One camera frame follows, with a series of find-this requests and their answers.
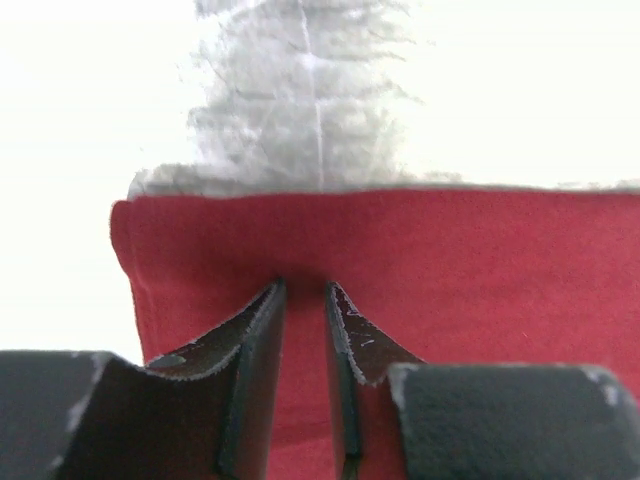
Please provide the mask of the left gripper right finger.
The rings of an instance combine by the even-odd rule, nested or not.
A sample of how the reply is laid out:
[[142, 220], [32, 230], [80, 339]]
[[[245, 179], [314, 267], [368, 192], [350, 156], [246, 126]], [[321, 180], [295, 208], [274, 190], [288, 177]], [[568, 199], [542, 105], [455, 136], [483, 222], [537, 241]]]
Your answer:
[[325, 315], [336, 477], [405, 479], [388, 367], [422, 360], [362, 315], [336, 282], [326, 286]]

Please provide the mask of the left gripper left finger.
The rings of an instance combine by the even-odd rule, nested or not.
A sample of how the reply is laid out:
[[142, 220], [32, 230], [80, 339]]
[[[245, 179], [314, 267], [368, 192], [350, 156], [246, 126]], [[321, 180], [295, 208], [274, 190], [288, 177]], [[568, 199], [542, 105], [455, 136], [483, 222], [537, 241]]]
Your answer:
[[283, 343], [286, 285], [270, 283], [239, 312], [146, 367], [178, 383], [210, 385], [221, 400], [214, 447], [220, 479], [264, 479]]

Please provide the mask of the dark red t shirt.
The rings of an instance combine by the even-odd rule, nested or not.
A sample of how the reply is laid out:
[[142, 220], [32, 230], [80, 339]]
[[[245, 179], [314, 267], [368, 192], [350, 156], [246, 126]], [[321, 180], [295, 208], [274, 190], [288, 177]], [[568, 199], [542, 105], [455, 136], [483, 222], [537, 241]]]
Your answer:
[[634, 195], [377, 191], [115, 204], [111, 240], [146, 359], [289, 294], [272, 479], [334, 476], [324, 287], [424, 360], [566, 362], [639, 387]]

